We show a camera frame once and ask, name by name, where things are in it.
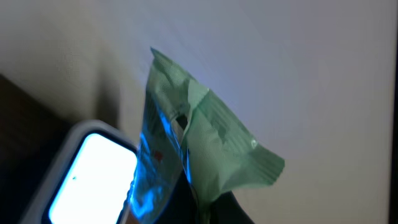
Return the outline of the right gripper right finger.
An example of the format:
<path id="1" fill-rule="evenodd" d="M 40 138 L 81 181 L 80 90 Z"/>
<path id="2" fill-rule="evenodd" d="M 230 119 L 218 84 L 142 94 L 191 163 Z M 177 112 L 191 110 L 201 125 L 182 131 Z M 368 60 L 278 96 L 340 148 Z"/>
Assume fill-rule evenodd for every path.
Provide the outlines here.
<path id="1" fill-rule="evenodd" d="M 218 197 L 210 207 L 210 224 L 254 224 L 232 192 Z"/>

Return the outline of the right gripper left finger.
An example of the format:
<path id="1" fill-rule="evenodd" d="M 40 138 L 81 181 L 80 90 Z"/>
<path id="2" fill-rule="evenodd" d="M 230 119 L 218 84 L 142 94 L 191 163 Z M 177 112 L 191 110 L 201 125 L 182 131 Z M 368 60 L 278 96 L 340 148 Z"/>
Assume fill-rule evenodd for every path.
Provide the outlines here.
<path id="1" fill-rule="evenodd" d="M 181 172 L 172 194 L 155 224 L 197 224 L 198 209 L 190 184 Z"/>

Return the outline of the light green wipes pack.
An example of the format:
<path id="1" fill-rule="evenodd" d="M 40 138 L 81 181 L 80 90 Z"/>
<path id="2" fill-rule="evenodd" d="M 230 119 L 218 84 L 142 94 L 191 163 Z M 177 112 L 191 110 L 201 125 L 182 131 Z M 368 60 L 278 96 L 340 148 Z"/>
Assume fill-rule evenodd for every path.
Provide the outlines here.
<path id="1" fill-rule="evenodd" d="M 201 223 L 221 195 L 241 187 L 271 186 L 285 167 L 209 88 L 158 50 L 146 84 L 137 168 L 130 191 L 133 214 L 154 223 L 181 177 Z"/>

